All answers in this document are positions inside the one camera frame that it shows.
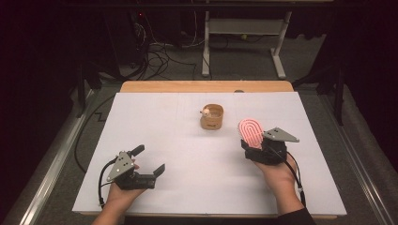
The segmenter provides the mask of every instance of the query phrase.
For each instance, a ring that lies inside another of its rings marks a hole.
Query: pink object
[[[243,119],[238,125],[240,136],[250,147],[260,148],[263,141],[263,132],[260,124],[251,118]]]

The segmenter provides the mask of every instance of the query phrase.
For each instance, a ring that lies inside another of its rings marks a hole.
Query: white stand
[[[276,48],[272,48],[270,51],[279,79],[286,79],[279,52],[283,44],[283,39],[286,34],[291,15],[291,11],[286,12],[284,20],[210,20],[209,12],[207,11],[205,18],[205,47],[203,50],[202,75],[207,77],[210,74],[210,49],[208,47],[209,34],[278,35],[278,44]]]

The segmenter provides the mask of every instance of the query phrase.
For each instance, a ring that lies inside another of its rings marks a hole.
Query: metal rail
[[[334,115],[333,115],[333,107],[326,96],[320,96],[321,102],[324,107],[327,109],[330,119],[333,121],[334,126],[336,127],[341,141],[345,146],[345,153],[347,155],[347,159],[351,165],[351,168],[355,175],[357,176],[360,186],[363,189],[363,193],[366,195],[369,204],[372,206],[373,211],[375,212],[375,216],[377,217],[380,224],[383,225],[394,225],[394,221],[390,216],[388,209],[386,208],[383,200],[380,197],[379,191],[375,186],[372,178],[369,173],[367,173],[365,166],[362,164],[360,157],[357,153],[352,142],[349,140],[344,128],[338,124]]]
[[[54,185],[58,179],[59,174],[61,173],[65,161],[67,160],[70,149],[72,149],[73,144],[75,143],[76,137],[79,134],[79,131],[84,123],[86,118],[87,110],[91,109],[90,106],[96,95],[92,90],[87,94],[88,107],[85,109],[84,113],[80,118],[76,118],[73,122],[73,126],[71,128],[69,136],[62,142],[62,145],[59,147],[58,152],[51,164],[49,170],[47,171],[43,181],[38,188],[38,191],[35,194],[32,202],[27,208],[23,219],[20,222],[20,225],[29,225],[35,224],[38,216],[50,197],[51,192],[54,189]]]

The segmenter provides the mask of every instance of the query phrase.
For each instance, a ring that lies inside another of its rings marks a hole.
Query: human hand
[[[135,170],[140,168],[137,164],[134,166]],[[112,183],[106,204],[92,224],[117,224],[119,218],[125,214],[134,200],[145,191],[146,189],[123,190],[117,184]]]
[[[287,154],[286,161],[294,171],[297,170],[296,163],[289,154]],[[263,172],[264,178],[272,192],[275,193],[284,188],[294,188],[296,180],[286,164],[265,165],[255,161],[253,163]]]
[[[289,154],[287,154],[286,161],[296,172],[297,165]],[[296,179],[286,164],[269,166],[255,161],[253,163],[263,172],[266,183],[276,198],[280,215],[304,208],[296,195]]]

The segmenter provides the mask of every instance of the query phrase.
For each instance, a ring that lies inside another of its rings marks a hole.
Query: black sleeve
[[[315,225],[307,208],[284,214],[278,217],[279,225]]]

